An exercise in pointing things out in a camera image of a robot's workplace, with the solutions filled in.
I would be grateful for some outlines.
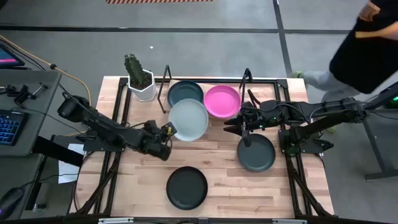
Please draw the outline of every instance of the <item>cactus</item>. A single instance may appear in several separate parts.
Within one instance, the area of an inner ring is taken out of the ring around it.
[[[130,85],[145,88],[146,86],[144,86],[144,84],[148,79],[148,74],[142,71],[142,66],[136,56],[134,56],[133,54],[125,55],[124,66],[126,67],[126,70],[130,76]]]

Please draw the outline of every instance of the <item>gray pants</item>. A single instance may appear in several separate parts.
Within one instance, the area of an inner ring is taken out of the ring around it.
[[[303,78],[306,84],[314,86],[319,90],[326,91],[325,95],[323,95],[322,102],[341,100],[360,94],[358,90],[337,80],[329,71],[303,72]]]

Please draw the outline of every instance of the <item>potted cactus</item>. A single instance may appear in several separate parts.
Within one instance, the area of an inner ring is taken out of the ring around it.
[[[129,74],[129,88],[138,100],[153,100],[156,94],[154,74],[142,69],[138,59],[133,54],[124,56],[124,66]]]

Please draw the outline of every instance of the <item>white paper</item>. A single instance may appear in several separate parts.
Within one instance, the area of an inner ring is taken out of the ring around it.
[[[69,144],[68,149],[75,151],[79,154],[84,154],[83,144]],[[66,162],[58,161],[59,175],[62,174],[76,174],[76,175],[63,175],[58,177],[58,184],[69,183],[77,180],[77,173],[79,173],[79,167]]]

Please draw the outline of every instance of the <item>black plate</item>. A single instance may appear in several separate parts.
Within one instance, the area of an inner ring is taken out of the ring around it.
[[[200,86],[195,82],[186,80],[172,85],[167,93],[167,101],[171,107],[184,99],[194,99],[202,103],[203,98],[203,90]]]
[[[238,159],[242,166],[253,172],[262,172],[275,162],[275,147],[261,134],[250,134],[251,145],[246,147],[243,140],[238,144]]]
[[[179,209],[191,210],[199,206],[207,196],[207,180],[194,167],[181,167],[169,177],[166,186],[167,197]]]

